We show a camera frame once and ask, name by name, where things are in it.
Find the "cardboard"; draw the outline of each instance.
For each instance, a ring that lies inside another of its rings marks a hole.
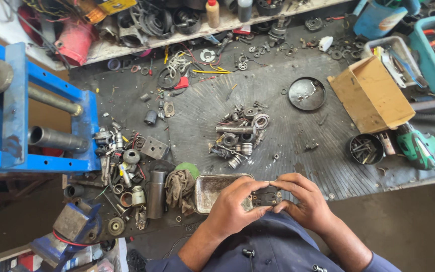
[[[416,114],[376,56],[350,65],[328,81],[361,133],[395,129]]]

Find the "teal plastic basket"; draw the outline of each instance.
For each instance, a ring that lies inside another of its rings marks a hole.
[[[429,45],[426,35],[422,32],[424,29],[435,28],[435,16],[421,19],[416,22],[414,32],[409,35],[410,47],[419,52],[419,68],[422,75],[429,83],[432,93],[435,93],[435,53]]]

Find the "round metal lid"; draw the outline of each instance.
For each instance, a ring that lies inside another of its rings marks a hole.
[[[326,92],[323,84],[313,77],[295,80],[288,90],[289,101],[302,110],[320,108],[325,102]]]

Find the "rusty metal tray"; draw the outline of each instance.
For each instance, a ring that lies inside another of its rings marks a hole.
[[[214,202],[218,198],[221,190],[242,176],[254,179],[251,174],[225,174],[225,175],[201,175],[196,178],[194,197],[196,212],[198,214],[209,214]],[[245,211],[253,208],[251,198],[247,197],[241,203]]]

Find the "white plastic part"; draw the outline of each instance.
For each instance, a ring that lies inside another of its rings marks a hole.
[[[318,44],[318,49],[320,49],[323,52],[327,51],[330,48],[330,46],[332,45],[333,41],[334,41],[334,38],[332,36],[323,37],[320,40],[320,43]]]

